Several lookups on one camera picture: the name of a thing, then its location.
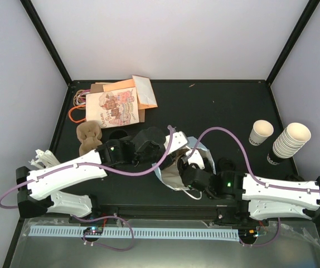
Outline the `light blue paper bag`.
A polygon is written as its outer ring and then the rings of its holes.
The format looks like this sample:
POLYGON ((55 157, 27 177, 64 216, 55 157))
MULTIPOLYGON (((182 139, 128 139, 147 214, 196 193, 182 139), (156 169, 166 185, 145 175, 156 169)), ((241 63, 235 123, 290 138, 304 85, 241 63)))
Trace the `light blue paper bag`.
POLYGON ((188 150, 197 149, 201 154, 205 168, 202 171, 214 174, 216 172, 215 163, 210 150, 202 143, 197 143, 197 139, 194 137, 187 137, 189 143, 186 147, 177 150, 162 162, 162 164, 155 169, 155 175, 166 187, 175 190, 177 192, 184 192, 190 198, 194 200, 202 199, 203 190, 198 186, 192 186, 190 182, 190 176, 194 174, 193 171, 187 171, 187 169, 199 169, 196 164, 187 164, 183 162, 185 153, 188 150))

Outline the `brown pulp cup carrier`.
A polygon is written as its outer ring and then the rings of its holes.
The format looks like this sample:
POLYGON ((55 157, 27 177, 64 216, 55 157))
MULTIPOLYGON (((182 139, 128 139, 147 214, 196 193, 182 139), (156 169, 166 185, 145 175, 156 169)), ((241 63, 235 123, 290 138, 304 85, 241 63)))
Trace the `brown pulp cup carrier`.
POLYGON ((81 143, 79 156, 83 156, 103 144, 101 142, 101 128, 96 121, 87 121, 79 124, 76 128, 76 135, 81 143))

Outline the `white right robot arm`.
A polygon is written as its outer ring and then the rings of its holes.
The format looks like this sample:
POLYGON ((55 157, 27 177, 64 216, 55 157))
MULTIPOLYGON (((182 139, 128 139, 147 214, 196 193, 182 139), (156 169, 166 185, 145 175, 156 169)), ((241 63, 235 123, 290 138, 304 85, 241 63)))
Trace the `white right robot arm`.
POLYGON ((230 224, 271 218, 305 219, 320 225, 320 177, 315 181, 275 180, 235 170, 215 174, 203 163, 177 161, 182 183, 209 199, 224 200, 230 224))

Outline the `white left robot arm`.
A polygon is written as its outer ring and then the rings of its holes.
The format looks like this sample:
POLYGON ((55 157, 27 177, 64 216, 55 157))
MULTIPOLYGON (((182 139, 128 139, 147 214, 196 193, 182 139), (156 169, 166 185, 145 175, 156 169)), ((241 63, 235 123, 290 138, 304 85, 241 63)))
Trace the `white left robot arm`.
POLYGON ((79 218, 92 213, 90 195, 64 193, 63 189, 111 174, 143 176, 173 163, 174 153, 185 148, 186 135, 169 128, 166 136, 150 127, 134 137, 112 139, 73 160, 39 170, 20 167, 16 170, 17 208, 22 218, 46 213, 70 214, 79 218))

